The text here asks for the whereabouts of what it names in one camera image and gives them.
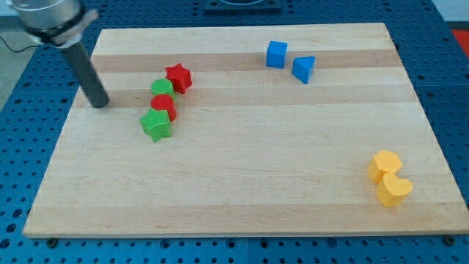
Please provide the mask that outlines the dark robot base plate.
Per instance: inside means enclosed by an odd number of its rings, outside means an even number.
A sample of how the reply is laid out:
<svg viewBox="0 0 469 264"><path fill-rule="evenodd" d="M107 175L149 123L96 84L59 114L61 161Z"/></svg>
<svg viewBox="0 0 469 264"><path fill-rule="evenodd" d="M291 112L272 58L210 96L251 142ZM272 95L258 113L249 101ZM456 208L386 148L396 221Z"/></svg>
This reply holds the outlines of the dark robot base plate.
<svg viewBox="0 0 469 264"><path fill-rule="evenodd" d="M202 0L201 5L206 14L280 12L282 0Z"/></svg>

